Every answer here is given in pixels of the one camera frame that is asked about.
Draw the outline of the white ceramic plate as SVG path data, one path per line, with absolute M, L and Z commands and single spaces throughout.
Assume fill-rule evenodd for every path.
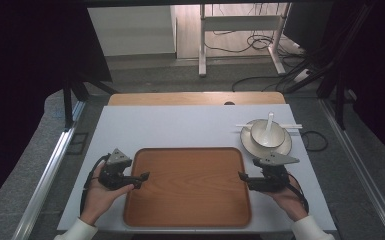
M 283 155 L 288 155 L 292 149 L 292 139 L 290 134 L 284 128 L 283 130 L 285 134 L 285 140 L 278 147 L 274 147 L 274 148 L 263 147 L 258 145 L 256 142 L 252 140 L 251 127 L 256 120 L 252 120 L 248 122 L 246 127 L 243 127 L 241 130 L 240 138 L 241 138 L 242 145 L 245 147 L 245 149 L 250 154 L 252 154 L 257 158 L 263 158 L 271 152 L 277 152 Z

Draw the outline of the aluminium rail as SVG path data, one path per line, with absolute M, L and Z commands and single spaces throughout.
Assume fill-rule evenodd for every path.
M 367 170 L 367 167 L 365 166 L 355 145 L 351 141 L 348 133 L 336 122 L 334 109 L 329 105 L 327 100 L 320 99 L 318 102 L 385 228 L 385 196 L 381 193 L 374 179 Z
M 41 209 L 46 201 L 53 181 L 68 149 L 69 143 L 74 136 L 75 129 L 78 125 L 78 121 L 85 105 L 85 102 L 78 101 L 75 104 L 74 109 L 71 111 L 73 123 L 69 128 L 66 128 L 61 133 L 11 240 L 28 240 L 30 237 L 30 234 L 32 233 L 34 225 L 39 217 Z

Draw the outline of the brown wooden tray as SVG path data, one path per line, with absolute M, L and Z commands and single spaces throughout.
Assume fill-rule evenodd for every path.
M 252 213 L 243 171 L 233 147 L 141 149 L 132 174 L 149 178 L 127 194 L 123 220 L 130 227 L 244 227 Z

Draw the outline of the black metal stand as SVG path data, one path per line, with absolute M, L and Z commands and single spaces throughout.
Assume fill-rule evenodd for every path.
M 314 82 L 319 78 L 323 78 L 320 83 L 316 95 L 318 98 L 326 99 L 330 96 L 332 91 L 335 91 L 335 108 L 334 120 L 336 124 L 342 129 L 345 129 L 343 115 L 345 103 L 345 79 L 342 77 L 344 70 L 346 56 L 351 49 L 352 44 L 360 32 L 364 22 L 374 7 L 377 0 L 363 0 L 359 5 L 357 11 L 351 15 L 351 22 L 345 27 L 345 32 L 339 34 L 343 36 L 341 43 L 334 51 L 330 62 L 321 69 L 317 70 L 313 75 L 304 78 L 301 82 L 287 87 L 284 92 L 289 94 L 304 86 Z
M 83 73 L 79 73 L 77 77 L 66 79 L 63 85 L 64 117 L 66 131 L 68 131 L 74 125 L 74 114 L 71 94 L 74 94 L 75 97 L 81 102 L 85 102 L 89 98 L 89 92 L 86 89 L 85 83 L 90 83 L 108 94 L 117 94 L 117 91 L 115 89 Z

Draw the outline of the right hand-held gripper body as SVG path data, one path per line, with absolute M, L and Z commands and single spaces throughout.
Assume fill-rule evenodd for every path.
M 288 172 L 285 168 L 287 164 L 298 163 L 299 159 L 271 152 L 263 158 L 253 160 L 253 164 L 261 168 L 262 177 L 256 178 L 256 190 L 259 192 L 278 192 L 289 183 Z

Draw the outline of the white ceramic spoon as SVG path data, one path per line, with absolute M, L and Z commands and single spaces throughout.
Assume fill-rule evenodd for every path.
M 268 144 L 271 141 L 271 127 L 272 127 L 273 119 L 274 119 L 274 113 L 270 112 L 268 114 L 266 129 L 262 135 L 264 144 Z

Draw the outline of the white metal desk frame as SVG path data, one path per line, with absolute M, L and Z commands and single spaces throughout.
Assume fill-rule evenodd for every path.
M 273 38 L 268 45 L 268 52 L 279 75 L 286 71 L 278 55 L 278 47 L 283 29 L 289 14 L 290 3 L 287 3 L 280 15 L 258 16 L 207 16 L 205 5 L 200 5 L 200 45 L 199 45 L 199 76 L 205 77 L 206 67 L 206 33 L 210 31 L 272 31 Z

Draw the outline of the white cabinet panel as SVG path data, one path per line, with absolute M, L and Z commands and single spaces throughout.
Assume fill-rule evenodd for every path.
M 105 56 L 170 54 L 176 51 L 172 6 L 89 8 Z

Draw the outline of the white power strip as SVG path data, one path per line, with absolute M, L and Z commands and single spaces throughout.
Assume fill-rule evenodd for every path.
M 309 69 L 304 69 L 294 78 L 294 81 L 300 82 L 305 78 L 307 78 L 310 74 L 311 74 L 311 71 Z

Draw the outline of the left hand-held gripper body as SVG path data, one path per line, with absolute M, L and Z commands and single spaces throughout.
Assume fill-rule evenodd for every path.
M 134 184 L 134 178 L 124 175 L 124 170 L 130 167 L 131 164 L 132 159 L 119 149 L 115 149 L 105 160 L 98 181 L 109 190 L 117 190 L 129 184 Z

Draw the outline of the white ceramic bowl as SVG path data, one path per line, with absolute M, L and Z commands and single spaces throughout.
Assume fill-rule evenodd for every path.
M 251 127 L 251 138 L 258 145 L 274 148 L 280 146 L 285 140 L 285 134 L 282 127 L 273 121 L 271 127 L 271 141 L 268 144 L 263 143 L 263 132 L 266 129 L 267 120 L 256 120 Z

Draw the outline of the person's left hand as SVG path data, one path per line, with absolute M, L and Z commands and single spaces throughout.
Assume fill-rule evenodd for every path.
M 113 202 L 120 196 L 134 189 L 130 184 L 118 190 L 108 190 L 98 180 L 104 164 L 100 163 L 93 172 L 92 179 L 87 189 L 84 208 L 79 219 L 93 226 L 96 221 L 112 206 Z

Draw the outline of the white cover board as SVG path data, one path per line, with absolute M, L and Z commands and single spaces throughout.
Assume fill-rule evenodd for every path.
M 99 158 L 119 149 L 134 158 L 144 148 L 233 147 L 242 154 L 244 171 L 259 177 L 255 156 L 242 145 L 240 134 L 248 122 L 274 113 L 279 124 L 294 125 L 287 104 L 268 105 L 186 105 L 186 106 L 107 106 L 103 109 L 78 178 L 58 225 L 69 229 L 77 220 L 84 183 Z M 132 174 L 133 163 L 125 171 Z M 287 232 L 291 220 L 268 196 L 248 189 L 251 221 L 244 227 L 130 227 L 123 220 L 127 194 L 119 197 L 97 221 L 102 231 L 141 234 L 229 234 Z

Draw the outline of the person's right hand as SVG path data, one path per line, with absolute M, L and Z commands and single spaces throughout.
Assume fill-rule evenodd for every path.
M 277 203 L 292 221 L 297 222 L 308 216 L 304 203 L 292 190 L 285 188 L 276 193 L 268 193 L 268 196 Z

